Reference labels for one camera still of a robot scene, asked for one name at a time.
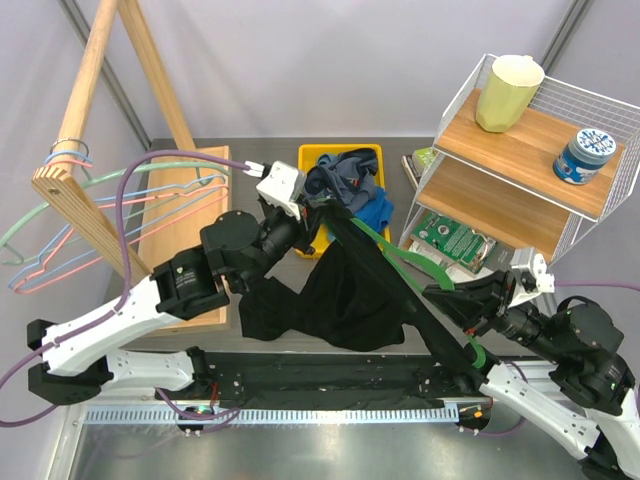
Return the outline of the mint green hanger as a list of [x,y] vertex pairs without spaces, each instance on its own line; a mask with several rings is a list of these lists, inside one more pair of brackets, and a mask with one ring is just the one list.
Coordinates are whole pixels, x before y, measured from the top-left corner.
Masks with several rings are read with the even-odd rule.
[[[135,169],[135,174],[143,174],[155,171],[173,170],[173,169],[191,169],[199,173],[201,170],[215,170],[222,175],[230,176],[231,173],[228,168],[224,168],[220,165],[207,164],[203,161],[188,161],[188,162],[163,162],[163,163],[150,163],[139,166]],[[125,173],[124,169],[116,170],[111,173],[103,174],[95,178],[89,178],[80,183],[80,186],[84,189],[92,188],[97,185],[120,179]],[[13,260],[3,260],[2,265],[20,266],[24,265],[28,259],[25,258],[17,249],[12,247],[9,242],[11,239],[23,229],[29,222],[34,220],[38,215],[44,212],[50,205],[48,202],[43,202],[40,205],[32,208],[25,215],[23,215],[18,221],[16,221],[2,236],[1,236],[1,248],[7,250],[13,257]]]

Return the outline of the dark navy tank top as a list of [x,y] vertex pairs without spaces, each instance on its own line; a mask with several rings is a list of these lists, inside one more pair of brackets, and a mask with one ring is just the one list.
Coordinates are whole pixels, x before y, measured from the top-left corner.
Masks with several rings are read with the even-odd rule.
[[309,170],[304,192],[309,198],[335,199],[355,213],[377,198],[375,175],[378,170],[378,156],[371,148],[325,153]]

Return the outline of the dark green hanger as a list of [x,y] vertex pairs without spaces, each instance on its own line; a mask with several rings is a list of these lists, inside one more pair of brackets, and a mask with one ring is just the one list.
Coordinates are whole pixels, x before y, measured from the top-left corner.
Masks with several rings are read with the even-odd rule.
[[455,284],[446,273],[446,270],[441,268],[435,262],[417,253],[409,252],[396,247],[357,217],[352,217],[351,222],[364,234],[369,236],[380,247],[384,257],[388,260],[388,262],[416,291],[422,292],[424,288],[421,287],[419,283],[393,259],[393,256],[411,263],[416,268],[420,268],[424,273],[426,273],[429,277],[436,281],[441,290],[454,290]]

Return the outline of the pink wire hanger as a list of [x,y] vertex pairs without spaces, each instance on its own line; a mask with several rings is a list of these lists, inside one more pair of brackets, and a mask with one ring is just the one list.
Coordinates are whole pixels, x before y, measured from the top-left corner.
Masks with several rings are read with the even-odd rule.
[[[174,159],[174,158],[169,157],[169,158],[156,159],[156,160],[154,160],[154,161],[152,161],[150,163],[160,163],[160,162],[170,162],[170,161],[188,162],[188,161],[199,161],[199,160],[198,159]],[[153,186],[153,187],[158,186],[158,185],[161,184],[161,182],[163,180],[168,180],[170,178],[170,174],[168,172],[155,173],[155,174],[153,174],[151,176],[148,176],[146,174],[142,174],[142,175],[134,174],[134,178],[141,180],[142,184],[140,186],[134,186],[134,187],[130,188],[127,193],[134,192],[134,191],[137,191],[137,190],[141,190],[141,189],[144,189],[144,188],[146,188],[148,186]],[[195,244],[197,242],[197,240],[198,240],[198,231],[201,228],[201,226],[204,225],[209,219],[214,218],[217,215],[225,212],[230,206],[230,201],[231,201],[231,197],[230,197],[228,203],[224,207],[216,205],[216,206],[213,206],[213,207],[211,207],[211,208],[209,208],[207,210],[203,210],[203,211],[197,213],[193,219],[188,219],[185,223],[175,224],[175,225],[171,226],[166,232],[162,233],[158,238],[149,238],[147,240],[146,244],[144,244],[144,245],[142,245],[140,247],[138,247],[138,246],[132,246],[132,247],[135,247],[137,249],[139,258],[142,261],[144,261],[148,267],[152,268],[155,265],[166,261],[171,255],[173,255],[174,252],[179,251],[179,250],[183,250],[183,249]],[[123,207],[125,209],[124,217],[127,216],[131,210],[138,210],[139,209],[138,206],[131,207],[129,205],[125,206],[124,204],[123,204]],[[127,232],[128,230],[131,230],[133,228],[136,228],[136,227],[140,226],[142,221],[140,219],[136,218],[136,219],[131,219],[131,220],[127,221],[127,222],[124,221],[124,223],[125,223],[125,232]],[[89,251],[89,250],[95,250],[95,249],[92,248],[92,247],[86,246],[84,244],[84,241],[82,240],[82,238],[80,236],[80,240],[78,242],[73,243],[71,245],[68,245],[68,246],[62,248],[54,256],[54,258],[51,260],[51,262],[48,265],[48,268],[49,269],[53,269],[53,268],[59,266],[60,264],[62,264],[64,262],[76,257],[77,255],[82,254],[82,253],[84,253],[86,251]]]

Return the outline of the black tank top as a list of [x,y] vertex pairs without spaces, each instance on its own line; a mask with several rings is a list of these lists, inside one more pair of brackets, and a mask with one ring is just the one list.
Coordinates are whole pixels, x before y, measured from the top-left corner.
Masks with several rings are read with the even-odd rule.
[[415,327],[428,351],[455,374],[470,375],[471,360],[428,310],[380,248],[333,201],[313,210],[335,235],[299,292],[262,278],[239,301],[244,337],[274,341],[289,330],[350,351],[401,344]]

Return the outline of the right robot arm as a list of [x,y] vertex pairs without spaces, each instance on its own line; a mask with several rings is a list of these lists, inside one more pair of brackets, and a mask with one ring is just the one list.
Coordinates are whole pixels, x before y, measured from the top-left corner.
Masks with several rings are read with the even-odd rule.
[[551,293],[549,273],[497,271],[423,296],[472,338],[494,331],[552,364],[549,379],[562,401],[522,379],[505,362],[476,354],[451,371],[457,391],[479,390],[544,431],[589,479],[639,476],[639,409],[636,379],[618,348],[624,338],[595,301],[571,296],[545,315],[533,298]]

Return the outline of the light blue wire hanger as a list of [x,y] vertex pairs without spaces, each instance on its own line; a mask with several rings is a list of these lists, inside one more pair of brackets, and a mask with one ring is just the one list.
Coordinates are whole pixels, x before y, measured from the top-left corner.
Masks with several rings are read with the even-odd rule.
[[[171,226],[185,223],[203,210],[216,205],[224,207],[231,197],[231,175],[222,175],[215,170],[204,169],[197,173],[191,169],[173,169],[143,174],[151,176],[165,172],[170,178],[160,185],[123,195],[125,206],[139,207],[131,210],[123,220],[138,218],[142,221],[140,226],[125,233],[131,246],[140,247],[149,238],[158,238]],[[80,236],[71,225],[64,226],[39,254],[27,258],[28,261],[19,266],[21,270],[9,281],[8,288],[18,294],[31,294],[103,260],[96,250],[89,250],[53,269],[48,268],[62,248],[79,240]]]

